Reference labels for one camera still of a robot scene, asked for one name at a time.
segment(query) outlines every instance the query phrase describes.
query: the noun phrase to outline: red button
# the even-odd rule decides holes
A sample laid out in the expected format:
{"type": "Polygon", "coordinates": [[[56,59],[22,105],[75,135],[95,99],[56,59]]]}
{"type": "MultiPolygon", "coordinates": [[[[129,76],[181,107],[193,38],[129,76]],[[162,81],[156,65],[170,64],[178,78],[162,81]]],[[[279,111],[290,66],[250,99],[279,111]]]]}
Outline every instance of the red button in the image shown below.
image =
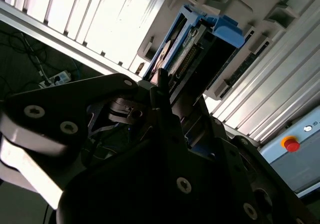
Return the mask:
{"type": "Polygon", "coordinates": [[[295,152],[299,150],[300,144],[295,139],[289,139],[284,142],[284,146],[288,152],[295,152]]]}

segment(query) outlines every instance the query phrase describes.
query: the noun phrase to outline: dark floor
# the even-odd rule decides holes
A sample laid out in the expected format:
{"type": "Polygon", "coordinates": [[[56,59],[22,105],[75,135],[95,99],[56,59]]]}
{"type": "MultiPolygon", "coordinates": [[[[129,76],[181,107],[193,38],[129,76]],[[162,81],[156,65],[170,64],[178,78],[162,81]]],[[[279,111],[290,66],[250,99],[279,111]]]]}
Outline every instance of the dark floor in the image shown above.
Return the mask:
{"type": "MultiPolygon", "coordinates": [[[[18,40],[18,38],[22,39],[22,36],[17,32],[13,27],[0,22],[0,99],[4,99],[9,91],[23,92],[38,89],[39,86],[36,83],[43,81],[28,54],[19,53],[20,49],[23,49],[23,45],[18,40]]],[[[70,57],[31,37],[27,37],[27,40],[35,50],[44,48],[44,50],[37,52],[37,56],[41,61],[44,61],[42,66],[48,77],[64,70],[71,73],[73,81],[101,75],[78,61],[74,63],[70,57]]]]}

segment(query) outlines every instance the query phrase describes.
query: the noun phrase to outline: blue plastic frame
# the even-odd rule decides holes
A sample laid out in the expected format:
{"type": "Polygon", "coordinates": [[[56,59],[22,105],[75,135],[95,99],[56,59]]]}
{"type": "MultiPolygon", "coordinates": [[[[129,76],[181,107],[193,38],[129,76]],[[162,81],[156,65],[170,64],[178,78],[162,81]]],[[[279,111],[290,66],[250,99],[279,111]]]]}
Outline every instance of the blue plastic frame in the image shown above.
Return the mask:
{"type": "Polygon", "coordinates": [[[166,34],[163,42],[161,43],[160,47],[158,48],[156,54],[154,55],[153,59],[151,60],[151,64],[144,76],[148,78],[148,75],[150,74],[151,70],[156,64],[156,61],[166,45],[166,43],[169,41],[169,38],[171,36],[171,33],[174,31],[174,27],[179,20],[180,16],[184,15],[184,17],[187,19],[187,22],[185,23],[184,27],[182,28],[179,36],[177,37],[176,41],[174,42],[173,46],[171,47],[169,53],[167,54],[167,57],[165,58],[163,68],[166,69],[168,65],[170,64],[171,60],[175,56],[176,52],[178,51],[180,45],[184,42],[189,30],[191,27],[194,27],[197,25],[197,23],[200,20],[207,21],[210,24],[213,24],[214,27],[212,29],[212,34],[217,36],[218,38],[226,41],[227,43],[235,46],[236,48],[240,48],[244,43],[245,39],[242,36],[242,30],[239,29],[238,23],[228,16],[213,16],[213,15],[207,15],[206,13],[197,10],[193,6],[184,5],[177,15],[174,23],[170,27],[170,30],[166,34]]]}

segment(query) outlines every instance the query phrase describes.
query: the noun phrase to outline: power strip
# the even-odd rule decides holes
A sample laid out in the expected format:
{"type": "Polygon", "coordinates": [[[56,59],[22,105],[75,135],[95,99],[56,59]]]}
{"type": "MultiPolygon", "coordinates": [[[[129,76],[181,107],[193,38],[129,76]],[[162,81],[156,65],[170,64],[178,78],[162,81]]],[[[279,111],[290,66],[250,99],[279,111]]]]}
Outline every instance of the power strip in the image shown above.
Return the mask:
{"type": "Polygon", "coordinates": [[[46,85],[44,81],[40,82],[39,85],[42,89],[47,87],[53,87],[57,85],[63,85],[71,81],[71,74],[68,71],[62,71],[59,74],[56,74],[49,78],[51,81],[50,85],[46,85]]]}

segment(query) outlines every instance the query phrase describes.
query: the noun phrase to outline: emergency stop button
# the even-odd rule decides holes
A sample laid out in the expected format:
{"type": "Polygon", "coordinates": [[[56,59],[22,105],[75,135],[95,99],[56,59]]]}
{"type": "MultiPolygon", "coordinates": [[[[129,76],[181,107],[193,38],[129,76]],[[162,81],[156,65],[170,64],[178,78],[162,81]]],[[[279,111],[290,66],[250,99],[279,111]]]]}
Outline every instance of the emergency stop button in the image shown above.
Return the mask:
{"type": "Polygon", "coordinates": [[[281,145],[288,151],[288,152],[295,152],[299,150],[300,144],[295,136],[287,136],[285,137],[281,145]]]}

